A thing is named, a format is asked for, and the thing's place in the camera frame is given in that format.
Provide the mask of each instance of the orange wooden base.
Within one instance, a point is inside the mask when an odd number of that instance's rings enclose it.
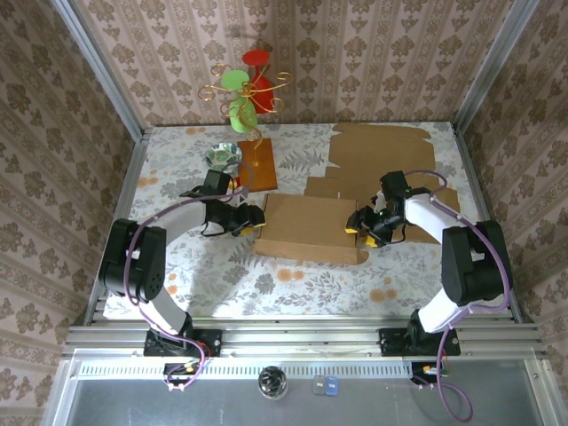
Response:
[[[256,150],[256,141],[243,140],[238,145],[242,151],[242,160],[255,172],[255,178],[248,191],[254,193],[277,189],[278,182],[276,181],[272,141],[269,138],[263,139]],[[239,177],[241,178],[241,185],[248,183],[249,170],[245,166],[239,167]]]

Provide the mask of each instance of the cardboard box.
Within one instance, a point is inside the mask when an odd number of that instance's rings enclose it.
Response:
[[[356,202],[334,198],[269,193],[264,198],[266,225],[252,245],[261,256],[362,264],[366,251],[357,248],[357,237],[345,232]]]
[[[361,209],[370,205],[371,198],[381,189],[380,178],[388,172],[436,169],[434,146],[424,140],[430,138],[426,130],[350,122],[337,124],[334,130],[342,133],[331,138],[329,160],[338,167],[327,167],[325,177],[308,177],[305,195],[355,200]],[[424,186],[433,190],[440,185],[432,175],[416,174],[406,180],[413,188]],[[437,197],[460,211],[455,190],[440,191]],[[392,239],[401,238],[401,229],[397,229]],[[406,228],[406,240],[438,243],[415,226]]]

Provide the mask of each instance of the patterned wallpaper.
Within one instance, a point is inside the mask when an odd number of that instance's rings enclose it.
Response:
[[[59,15],[0,1],[0,424],[38,424],[132,142]]]
[[[466,140],[568,402],[568,1],[540,0]]]
[[[294,74],[279,122],[451,121],[512,0],[75,0],[146,126],[222,122],[218,62]]]

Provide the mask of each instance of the floral tablecloth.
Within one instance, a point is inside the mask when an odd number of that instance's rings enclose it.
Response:
[[[457,190],[461,211],[477,209],[449,123],[408,123],[425,129],[434,145],[437,170]],[[308,176],[324,176],[333,124],[260,126],[272,138],[278,192],[304,193]],[[147,217],[200,183],[204,154],[213,144],[242,140],[229,126],[155,129],[138,181],[131,218]],[[260,204],[264,193],[248,202]],[[407,315],[441,288],[440,246],[404,243],[371,250],[361,265],[316,264],[255,256],[255,235],[204,238],[194,229],[168,246],[164,285],[193,316],[276,314]],[[138,318],[123,299],[110,295],[105,316]]]

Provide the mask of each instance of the red disc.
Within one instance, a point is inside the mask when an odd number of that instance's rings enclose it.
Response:
[[[267,51],[248,51],[244,55],[242,55],[242,61],[247,64],[249,67],[256,67],[259,65],[264,65],[268,62],[270,58],[270,53]]]

